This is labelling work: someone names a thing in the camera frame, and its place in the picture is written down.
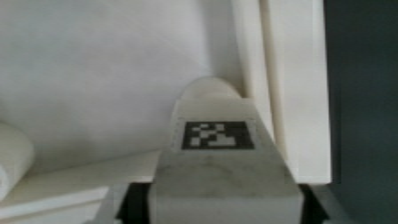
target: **black strip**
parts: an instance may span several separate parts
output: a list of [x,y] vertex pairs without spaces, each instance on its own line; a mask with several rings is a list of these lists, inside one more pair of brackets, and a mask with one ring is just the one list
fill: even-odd
[[115,219],[123,224],[149,224],[147,192],[151,184],[133,183],[123,200]]
[[302,205],[302,224],[322,224],[329,220],[329,215],[314,197],[314,193],[307,185],[300,185],[304,194]]

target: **white wall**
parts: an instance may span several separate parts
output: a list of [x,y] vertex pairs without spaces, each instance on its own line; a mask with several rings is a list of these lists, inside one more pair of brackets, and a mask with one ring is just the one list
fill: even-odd
[[0,120],[34,140],[34,173],[160,149],[208,75],[240,87],[229,0],[3,0]]

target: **black and white square pattern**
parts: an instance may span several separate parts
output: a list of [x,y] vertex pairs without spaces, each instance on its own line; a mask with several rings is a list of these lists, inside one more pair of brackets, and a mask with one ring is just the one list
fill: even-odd
[[183,150],[254,149],[250,132],[243,121],[186,122]]

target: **vertical white board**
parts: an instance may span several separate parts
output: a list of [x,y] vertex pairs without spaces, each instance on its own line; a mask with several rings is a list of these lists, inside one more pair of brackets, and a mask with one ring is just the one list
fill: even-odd
[[330,182],[323,1],[261,0],[275,142],[300,183]]

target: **white cylinder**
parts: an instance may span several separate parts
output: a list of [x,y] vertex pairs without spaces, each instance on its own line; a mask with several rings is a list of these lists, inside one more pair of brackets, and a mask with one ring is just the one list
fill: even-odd
[[0,201],[34,163],[34,145],[21,131],[0,123]]

